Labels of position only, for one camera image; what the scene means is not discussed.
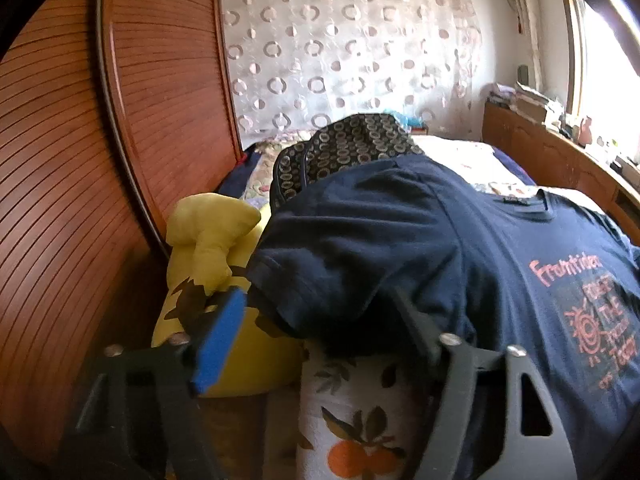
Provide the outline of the window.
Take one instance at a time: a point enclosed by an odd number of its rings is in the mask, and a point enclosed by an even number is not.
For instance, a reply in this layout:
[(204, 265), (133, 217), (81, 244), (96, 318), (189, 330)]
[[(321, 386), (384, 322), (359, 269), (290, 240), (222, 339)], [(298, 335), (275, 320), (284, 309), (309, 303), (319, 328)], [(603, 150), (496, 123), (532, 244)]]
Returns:
[(586, 0), (564, 0), (573, 38), (574, 114), (600, 150), (639, 162), (639, 75), (614, 29)]

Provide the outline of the yellow plush toy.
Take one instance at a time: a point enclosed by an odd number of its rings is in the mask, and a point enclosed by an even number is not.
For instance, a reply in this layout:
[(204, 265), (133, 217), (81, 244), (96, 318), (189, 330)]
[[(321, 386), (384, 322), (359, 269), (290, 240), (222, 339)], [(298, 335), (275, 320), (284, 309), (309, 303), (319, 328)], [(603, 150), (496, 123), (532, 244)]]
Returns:
[[(212, 312), (231, 287), (247, 291), (245, 270), (270, 208), (217, 193), (179, 200), (167, 220), (171, 248), (166, 273), (168, 294), (151, 344), (160, 346), (178, 332), (191, 333), (200, 316)], [(264, 330), (257, 309), (247, 307), (224, 367), (204, 398), (257, 396), (288, 385), (299, 374), (302, 344)]]

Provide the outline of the wooden side cabinet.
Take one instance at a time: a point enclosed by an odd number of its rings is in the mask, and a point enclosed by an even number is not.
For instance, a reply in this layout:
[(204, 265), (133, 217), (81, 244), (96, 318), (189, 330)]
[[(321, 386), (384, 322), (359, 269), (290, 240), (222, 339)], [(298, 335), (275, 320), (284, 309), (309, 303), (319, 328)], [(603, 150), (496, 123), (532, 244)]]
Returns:
[(639, 243), (639, 193), (585, 150), (542, 125), (492, 103), (484, 107), (483, 141), (517, 162), (533, 180), (554, 188), (574, 188), (591, 198)]

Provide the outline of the navy printed t-shirt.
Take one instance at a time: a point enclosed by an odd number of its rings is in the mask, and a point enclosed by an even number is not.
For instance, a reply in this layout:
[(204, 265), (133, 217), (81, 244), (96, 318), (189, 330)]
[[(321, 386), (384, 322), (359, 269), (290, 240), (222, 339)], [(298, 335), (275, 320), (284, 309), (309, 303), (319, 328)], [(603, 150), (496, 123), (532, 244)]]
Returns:
[(579, 478), (639, 411), (639, 251), (605, 214), (539, 191), (478, 192), (423, 155), (340, 171), (273, 211), (248, 298), (326, 348), (400, 348), (401, 290), (481, 349), (520, 344), (553, 396)]

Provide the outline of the circle-patterned sheer curtain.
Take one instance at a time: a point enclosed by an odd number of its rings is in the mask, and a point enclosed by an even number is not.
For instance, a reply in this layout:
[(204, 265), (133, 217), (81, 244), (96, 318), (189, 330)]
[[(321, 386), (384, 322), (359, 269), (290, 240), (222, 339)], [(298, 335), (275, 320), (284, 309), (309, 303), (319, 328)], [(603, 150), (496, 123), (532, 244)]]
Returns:
[(480, 28), (471, 0), (221, 0), (244, 144), (396, 110), (472, 132)]

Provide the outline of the pink figurine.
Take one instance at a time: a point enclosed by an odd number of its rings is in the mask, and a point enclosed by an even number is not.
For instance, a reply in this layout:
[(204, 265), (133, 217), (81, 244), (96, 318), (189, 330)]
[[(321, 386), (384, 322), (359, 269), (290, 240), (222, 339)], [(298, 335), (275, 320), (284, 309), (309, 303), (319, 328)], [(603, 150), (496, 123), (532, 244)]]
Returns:
[(592, 131), (591, 131), (592, 119), (589, 116), (582, 118), (582, 122), (579, 126), (579, 134), (577, 143), (585, 148), (592, 143)]

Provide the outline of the stack of books and papers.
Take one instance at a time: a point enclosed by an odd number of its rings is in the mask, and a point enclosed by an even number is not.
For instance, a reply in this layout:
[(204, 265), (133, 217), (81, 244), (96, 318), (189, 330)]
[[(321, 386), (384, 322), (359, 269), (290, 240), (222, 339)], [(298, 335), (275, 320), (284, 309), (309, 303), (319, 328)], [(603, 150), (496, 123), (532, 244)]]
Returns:
[(564, 115), (564, 106), (561, 102), (552, 100), (519, 82), (515, 87), (495, 82), (490, 87), (487, 101), (505, 107), (534, 124), (547, 127), (560, 122)]

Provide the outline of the black circle-patterned garment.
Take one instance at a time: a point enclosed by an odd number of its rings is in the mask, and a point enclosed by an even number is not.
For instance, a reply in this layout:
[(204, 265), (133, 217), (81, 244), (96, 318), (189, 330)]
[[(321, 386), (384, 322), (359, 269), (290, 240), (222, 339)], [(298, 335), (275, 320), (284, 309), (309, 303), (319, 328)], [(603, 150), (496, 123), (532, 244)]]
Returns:
[(331, 174), (380, 159), (422, 153), (393, 115), (350, 115), (280, 151), (272, 170), (270, 207), (279, 208)]

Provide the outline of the blue tissue box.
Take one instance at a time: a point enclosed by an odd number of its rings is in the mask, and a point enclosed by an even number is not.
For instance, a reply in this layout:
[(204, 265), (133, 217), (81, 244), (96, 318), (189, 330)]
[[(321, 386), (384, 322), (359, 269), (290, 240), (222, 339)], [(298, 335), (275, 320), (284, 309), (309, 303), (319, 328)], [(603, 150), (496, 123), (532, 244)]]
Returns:
[(401, 127), (404, 130), (406, 130), (408, 133), (414, 133), (414, 134), (428, 133), (428, 125), (420, 117), (405, 115), (405, 114), (402, 114), (401, 112), (396, 112), (396, 110), (383, 110), (383, 113), (393, 116), (396, 122), (398, 122), (398, 124), (401, 125)]

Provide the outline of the orange-print white bedsheet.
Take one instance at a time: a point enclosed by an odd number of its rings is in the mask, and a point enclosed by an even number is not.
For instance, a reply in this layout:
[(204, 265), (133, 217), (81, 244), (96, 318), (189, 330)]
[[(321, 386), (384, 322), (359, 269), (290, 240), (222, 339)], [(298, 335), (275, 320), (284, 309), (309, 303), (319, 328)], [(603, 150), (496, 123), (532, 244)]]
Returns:
[(307, 342), (300, 378), (296, 477), (399, 479), (420, 408), (395, 362), (328, 358)]

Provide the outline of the wooden wardrobe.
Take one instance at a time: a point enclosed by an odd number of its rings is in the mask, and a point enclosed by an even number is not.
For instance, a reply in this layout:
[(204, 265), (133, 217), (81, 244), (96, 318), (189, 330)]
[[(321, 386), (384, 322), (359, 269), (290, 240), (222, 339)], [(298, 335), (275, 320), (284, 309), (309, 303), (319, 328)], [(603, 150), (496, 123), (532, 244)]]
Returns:
[(242, 157), (220, 0), (44, 0), (1, 61), (1, 423), (58, 450), (85, 369), (149, 344), (166, 223)]

